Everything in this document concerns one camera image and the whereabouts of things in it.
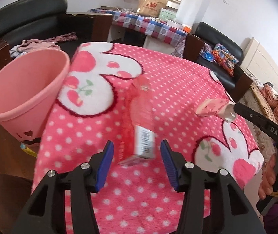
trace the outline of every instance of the black leather chair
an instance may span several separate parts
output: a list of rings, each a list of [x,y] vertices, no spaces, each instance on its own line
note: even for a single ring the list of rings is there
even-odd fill
[[[66,14],[67,0],[19,0],[0,9],[0,70],[11,61],[9,49],[22,40],[76,32],[78,40],[59,43],[70,57],[84,42],[107,41],[110,14]]]
[[[235,65],[233,77],[219,64],[209,62],[199,55],[204,43],[210,45],[212,49],[217,43],[221,43],[239,60]],[[243,50],[227,36],[204,22],[199,23],[195,34],[187,36],[183,58],[212,70],[235,101],[241,99],[252,83],[249,76],[240,68],[241,62],[244,59]]]

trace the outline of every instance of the red box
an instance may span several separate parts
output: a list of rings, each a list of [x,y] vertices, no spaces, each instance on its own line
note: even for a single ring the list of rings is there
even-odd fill
[[[150,99],[149,80],[143,75],[135,78],[125,97],[118,155],[121,165],[133,166],[155,158],[155,133]]]

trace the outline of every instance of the pink bucket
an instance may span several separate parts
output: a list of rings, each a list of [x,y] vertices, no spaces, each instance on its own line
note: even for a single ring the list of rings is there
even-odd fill
[[[29,148],[39,146],[69,66],[65,52],[42,49],[13,60],[0,71],[0,124]]]

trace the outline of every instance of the table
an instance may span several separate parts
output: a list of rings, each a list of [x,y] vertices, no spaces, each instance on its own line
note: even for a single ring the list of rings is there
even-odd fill
[[[133,167],[118,165],[125,90],[144,74],[151,82],[156,159]],[[187,161],[209,171],[227,169],[241,187],[261,169],[263,157],[242,117],[225,123],[195,115],[207,98],[228,95],[207,68],[174,56],[122,44],[91,42],[76,52],[42,137],[33,189],[50,169],[73,170],[102,151],[107,140],[115,156],[105,187],[92,197],[101,234],[165,234],[177,227],[183,194],[170,187],[160,156],[167,139]],[[68,233],[73,233],[70,191],[66,192]],[[210,214],[205,192],[205,216]]]
[[[180,43],[188,33],[180,29],[168,26],[166,24],[157,22],[155,20],[133,15],[129,13],[123,13],[120,11],[109,11],[101,9],[91,9],[90,12],[95,13],[109,13],[114,15],[113,25],[129,28],[145,34],[146,36],[159,39],[164,43],[167,43],[175,47]]]

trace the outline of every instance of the brown paper bag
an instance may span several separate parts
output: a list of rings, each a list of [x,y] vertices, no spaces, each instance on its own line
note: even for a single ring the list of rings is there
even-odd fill
[[[167,5],[167,0],[139,0],[138,15],[157,17]]]

